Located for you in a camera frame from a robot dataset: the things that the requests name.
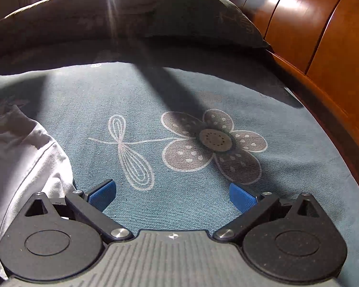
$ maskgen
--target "flower pattern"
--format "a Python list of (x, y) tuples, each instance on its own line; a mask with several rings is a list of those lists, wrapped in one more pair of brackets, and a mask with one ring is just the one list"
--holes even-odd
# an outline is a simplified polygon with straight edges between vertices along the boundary
[(162, 159), (171, 169), (192, 172), (212, 160), (233, 182), (251, 184), (261, 177), (261, 165), (251, 152), (267, 149), (266, 140), (248, 130), (234, 130), (232, 118), (218, 109), (207, 110), (202, 121), (183, 112), (165, 112), (162, 125), (181, 136), (168, 144)]

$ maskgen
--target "metal screw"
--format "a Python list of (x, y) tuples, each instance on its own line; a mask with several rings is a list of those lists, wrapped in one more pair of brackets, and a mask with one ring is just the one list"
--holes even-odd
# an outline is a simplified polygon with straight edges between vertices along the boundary
[(231, 229), (220, 229), (215, 233), (219, 238), (230, 238), (235, 235)]
[(118, 228), (111, 231), (110, 235), (115, 238), (124, 238), (127, 237), (130, 234), (129, 230), (124, 228)]
[(168, 235), (168, 238), (171, 238), (171, 239), (176, 239), (178, 237), (179, 237), (179, 235), (177, 233), (171, 233), (170, 235)]

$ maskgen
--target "white cloth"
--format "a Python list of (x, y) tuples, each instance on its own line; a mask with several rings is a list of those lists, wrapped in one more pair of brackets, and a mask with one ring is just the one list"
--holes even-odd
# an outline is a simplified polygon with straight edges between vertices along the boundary
[(0, 239), (33, 193), (64, 197), (72, 183), (68, 156), (40, 123), (16, 105), (0, 116)]

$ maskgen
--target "wooden headboard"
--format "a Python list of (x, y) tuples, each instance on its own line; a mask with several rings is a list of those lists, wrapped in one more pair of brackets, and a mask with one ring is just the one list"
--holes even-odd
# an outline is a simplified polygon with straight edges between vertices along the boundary
[(287, 85), (359, 184), (359, 0), (231, 0), (269, 42)]

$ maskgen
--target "bed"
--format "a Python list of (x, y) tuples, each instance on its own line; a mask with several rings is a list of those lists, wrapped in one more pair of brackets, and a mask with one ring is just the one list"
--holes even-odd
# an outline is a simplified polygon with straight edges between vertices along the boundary
[[(16, 104), (40, 122), (68, 155), (78, 189), (113, 178), (117, 195), (104, 213), (134, 233), (213, 233), (240, 214), (231, 182), (283, 198), (312, 193), (348, 246), (340, 283), (359, 286), (359, 186), (337, 148), (241, 12), (217, 12), (218, 31), (193, 15), (185, 33), (160, 21), (175, 7), (184, 20), (176, 1), (154, 6), (153, 19), (118, 17), (117, 37), (100, 12), (77, 15), (75, 4), (67, 12), (77, 16), (57, 22), (56, 0), (9, 16), (0, 22), (13, 28), (0, 29), (0, 114)], [(205, 12), (213, 2), (187, 3)], [(53, 9), (57, 17), (43, 21)]]

